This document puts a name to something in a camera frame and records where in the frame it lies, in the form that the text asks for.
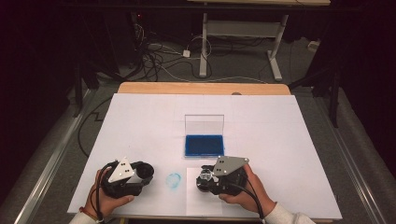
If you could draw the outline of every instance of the wire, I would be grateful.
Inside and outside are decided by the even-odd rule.
[[[295,0],[298,4],[300,4],[301,6],[303,6],[303,7],[305,7],[305,5],[302,3],[302,2],[300,2],[299,0]]]
[[[94,189],[94,190],[91,192],[91,195],[90,195],[90,202],[91,202],[91,206],[92,206],[92,208],[93,208],[93,211],[95,211],[95,213],[97,213],[96,207],[95,207],[95,205],[93,204],[93,201],[92,201],[92,195],[93,195],[95,192],[96,192],[96,189]]]
[[[209,56],[210,53],[212,52],[212,45],[210,44],[209,40],[207,40],[207,39],[204,38],[203,36],[201,36],[201,35],[196,36],[195,38],[193,38],[193,39],[191,40],[190,44],[192,44],[192,41],[194,41],[194,40],[196,40],[196,39],[198,39],[198,38],[202,38],[203,40],[206,41],[207,44],[209,44],[209,52],[206,54],[206,57]]]
[[[266,55],[266,57],[268,57],[268,62],[267,62],[267,63],[265,64],[265,66],[263,66],[262,69],[260,69],[260,71],[258,72],[258,73],[259,73],[259,79],[262,79],[262,76],[261,76],[260,72],[263,71],[266,67],[268,67],[268,65],[271,64],[271,61],[275,58],[275,57],[274,57],[274,58],[271,59],[268,55]]]
[[[79,146],[79,149],[81,150],[81,152],[82,152],[87,158],[90,157],[90,155],[84,150],[84,148],[83,148],[83,146],[82,146],[82,144],[81,144],[81,137],[80,137],[80,134],[81,134],[82,126],[84,126],[85,122],[87,121],[87,119],[88,119],[88,117],[89,117],[90,115],[96,115],[95,121],[103,121],[102,119],[99,119],[99,118],[98,118],[99,112],[95,112],[95,110],[98,109],[98,108],[99,108],[101,105],[103,105],[105,102],[111,100],[111,98],[113,98],[113,97],[110,96],[109,98],[105,99],[105,100],[104,100],[102,103],[100,103],[94,110],[92,110],[92,111],[90,112],[90,114],[88,114],[88,116],[85,117],[85,119],[82,121],[81,125],[80,125],[79,128],[78,128],[78,135],[77,135],[77,137],[78,137],[78,146]]]
[[[170,54],[178,54],[178,55],[181,55],[181,53],[179,53],[177,50],[175,50],[175,49],[172,49],[172,48],[170,48],[170,47],[167,47],[167,46],[165,46],[165,45],[160,45],[160,44],[148,44],[148,46],[151,46],[151,45],[154,45],[154,46],[161,46],[159,49],[157,49],[157,50],[154,50],[154,51],[158,51],[158,50],[160,50],[160,49],[162,49],[162,48],[166,48],[166,49],[170,49],[170,50],[172,50],[172,51],[160,51],[161,53],[170,53]]]
[[[251,184],[250,180],[248,180],[248,178],[247,178],[247,182],[250,185],[251,189],[253,190],[254,195],[256,195],[256,197],[257,197],[256,190],[254,190],[253,185]]]
[[[137,23],[134,24],[134,26],[137,26],[139,28],[138,34],[137,34],[137,39],[140,39],[140,34],[142,34],[141,40],[140,40],[140,44],[139,47],[143,44],[143,39],[145,38],[145,30],[143,29],[143,27]]]
[[[184,82],[190,82],[190,83],[217,82],[217,81],[222,81],[222,80],[241,78],[241,79],[248,79],[248,80],[253,80],[253,81],[257,81],[257,82],[260,82],[260,83],[265,83],[265,84],[267,84],[267,82],[264,82],[264,81],[261,81],[261,80],[258,80],[258,79],[256,79],[256,78],[252,78],[252,77],[224,77],[224,78],[218,78],[218,79],[212,79],[212,80],[205,80],[205,81],[191,81],[191,80],[187,80],[187,79],[184,79],[184,78],[180,78],[180,77],[174,76],[172,73],[170,73],[166,68],[164,68],[164,67],[162,67],[162,66],[161,66],[161,69],[162,69],[163,71],[165,71],[169,76],[171,76],[171,77],[174,78],[174,79],[177,79],[177,80],[179,80],[179,81],[184,81]]]
[[[102,212],[100,210],[99,188],[100,188],[100,182],[102,180],[103,172],[105,171],[105,169],[108,166],[109,166],[109,163],[102,168],[102,170],[100,171],[99,176],[98,176],[98,178],[96,180],[96,192],[95,192],[96,193],[96,215],[98,217],[99,223],[103,223],[104,222],[103,214],[102,214]]]
[[[260,38],[260,37],[256,37],[256,38],[254,38],[254,40],[253,40],[253,42],[252,43],[250,43],[250,44],[245,44],[245,43],[242,43],[241,41],[247,41],[247,39],[245,39],[245,38],[239,38],[240,40],[239,41],[236,41],[236,40],[231,40],[231,38],[229,38],[228,36],[226,36],[225,38],[220,38],[220,37],[218,37],[218,36],[210,36],[211,38],[214,38],[214,39],[217,39],[217,40],[220,40],[220,41],[222,41],[222,42],[226,42],[226,43],[228,43],[230,46],[229,46],[229,50],[226,52],[226,53],[223,53],[223,54],[214,54],[213,52],[212,52],[212,55],[214,55],[214,56],[217,56],[217,57],[224,57],[224,56],[227,56],[228,54],[230,54],[230,53],[232,53],[235,49],[243,49],[243,48],[247,48],[247,47],[257,47],[257,46],[259,46],[266,38],[265,37],[263,37],[263,38]],[[212,44],[212,49],[214,49],[214,48],[226,48],[227,46],[219,46],[219,45],[215,45],[215,44]]]
[[[248,194],[248,195],[254,200],[254,202],[255,202],[256,205],[257,205],[257,209],[259,210],[260,219],[264,219],[264,213],[262,212],[262,205],[260,204],[260,201],[259,201],[259,199],[257,198],[257,195],[252,194],[250,191],[248,191],[248,190],[245,189],[245,188],[242,188],[242,187],[239,186],[239,185],[235,185],[235,184],[233,184],[233,183],[230,183],[230,186],[233,186],[233,187],[235,187],[235,188],[241,189],[241,190],[244,191],[246,194]]]

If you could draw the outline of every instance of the hand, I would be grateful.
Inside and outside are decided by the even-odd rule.
[[[91,215],[95,216],[96,218],[97,215],[93,208],[96,209],[96,182],[99,178],[99,174],[100,174],[100,170],[96,173],[95,182],[91,187],[90,193],[88,194],[87,202],[85,203],[85,210]],[[133,201],[134,195],[127,195],[118,199],[114,199],[105,195],[102,188],[99,188],[99,200],[100,200],[99,202],[100,210],[103,214],[103,217],[108,217],[115,208],[123,206]]]
[[[272,212],[276,204],[270,199],[267,192],[265,191],[264,185],[260,181],[259,177],[253,173],[250,166],[248,164],[245,164],[244,169],[247,173],[247,179],[250,181],[251,186],[256,191],[257,197],[260,201],[260,204],[262,205],[262,212],[265,216],[267,216]],[[247,183],[246,189],[254,194],[251,186],[249,185],[249,183]],[[255,213],[259,212],[257,204],[244,191],[242,191],[236,196],[228,195],[228,194],[220,194],[219,198],[226,203],[240,204],[243,208],[247,209],[248,211]]]

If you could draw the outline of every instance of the transparent box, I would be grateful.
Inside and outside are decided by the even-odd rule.
[[[224,115],[186,115],[186,157],[224,155]]]

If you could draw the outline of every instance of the table leg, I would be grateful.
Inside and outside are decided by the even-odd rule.
[[[340,71],[336,71],[332,81],[332,97],[330,98],[329,116],[334,128],[338,128],[337,124],[337,107],[338,107],[338,90],[340,87]]]
[[[207,38],[207,13],[204,13],[204,19],[202,22],[202,52],[201,52],[201,62],[199,66],[200,77],[206,77],[206,64],[207,64],[206,38]]]
[[[282,35],[283,35],[283,32],[285,31],[286,22],[288,21],[288,17],[289,17],[289,15],[284,15],[282,17],[282,22],[279,24],[279,27],[277,29],[274,49],[267,51],[268,60],[269,60],[269,63],[271,64],[271,68],[272,68],[274,78],[276,81],[282,80],[282,76],[279,71],[279,66],[277,65],[277,62],[276,62],[276,53],[277,53],[277,50],[279,49],[280,41],[282,40]]]

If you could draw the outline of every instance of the white table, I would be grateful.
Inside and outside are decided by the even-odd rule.
[[[200,167],[214,165],[216,159],[184,158],[185,115],[221,114],[225,155],[249,158],[275,201],[316,220],[342,218],[294,96],[277,95],[288,94],[284,85],[126,84],[121,92],[140,93],[114,95],[68,213],[85,204],[98,169],[127,157],[150,163],[155,174],[140,196],[114,211],[115,217],[257,219],[257,214],[195,187]],[[171,93],[172,87],[178,94]],[[233,87],[252,95],[222,94]],[[187,94],[180,94],[183,89]],[[207,94],[196,94],[198,90]],[[273,93],[253,95],[255,90]],[[167,180],[175,175],[180,181],[169,186]]]
[[[304,5],[306,7],[328,6],[330,0],[189,0],[192,2],[210,3],[235,3],[235,4],[260,4],[260,5]],[[206,77],[207,65],[207,36],[229,35],[229,36],[252,36],[252,37],[274,37],[275,42],[272,50],[267,50],[268,61],[276,81],[282,80],[282,75],[276,61],[277,50],[282,40],[289,15],[283,15],[280,22],[256,22],[256,21],[214,21],[207,19],[204,13],[202,31],[202,53],[200,61],[200,77]]]

